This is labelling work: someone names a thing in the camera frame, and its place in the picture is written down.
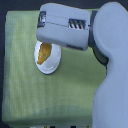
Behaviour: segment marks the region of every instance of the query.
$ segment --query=green cloth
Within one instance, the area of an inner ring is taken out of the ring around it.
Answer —
[[[51,75],[36,67],[34,49],[39,11],[10,11],[5,26],[5,70],[2,120],[10,126],[86,125],[106,69],[91,48],[62,48]]]

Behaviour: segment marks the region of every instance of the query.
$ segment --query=table surface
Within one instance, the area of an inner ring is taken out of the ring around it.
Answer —
[[[45,3],[53,2],[77,8],[100,8],[103,4],[113,0],[1,0],[0,1],[0,126],[8,128],[2,123],[2,99],[3,99],[3,79],[4,79],[4,54],[5,54],[5,21],[6,13],[12,10],[39,10]],[[127,0],[117,0],[128,10]]]

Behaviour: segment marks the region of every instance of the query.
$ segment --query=white bowl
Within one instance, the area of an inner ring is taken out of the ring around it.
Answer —
[[[39,54],[39,49],[40,49],[41,44],[42,42],[37,41],[36,46],[35,46],[35,52],[34,52],[35,63],[37,65],[37,68],[42,73],[51,74],[57,69],[60,63],[61,47],[58,45],[52,44],[52,51],[51,51],[50,57],[46,61],[44,61],[43,64],[39,65],[37,64],[37,60],[38,60],[38,54]]]

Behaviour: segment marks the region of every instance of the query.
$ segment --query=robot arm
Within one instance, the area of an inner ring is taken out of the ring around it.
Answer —
[[[86,10],[59,4],[40,9],[37,39],[67,48],[93,47],[98,59],[107,64],[107,76],[97,89],[93,103],[92,128],[128,127],[128,13],[116,2],[103,5],[90,26]],[[89,36],[94,38],[89,44]]]

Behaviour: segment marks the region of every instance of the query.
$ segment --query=green towel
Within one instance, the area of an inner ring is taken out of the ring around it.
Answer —
[[[2,120],[12,127],[91,124],[94,93],[106,69],[91,48],[61,47],[57,70],[41,73],[34,62],[38,14],[7,13]]]

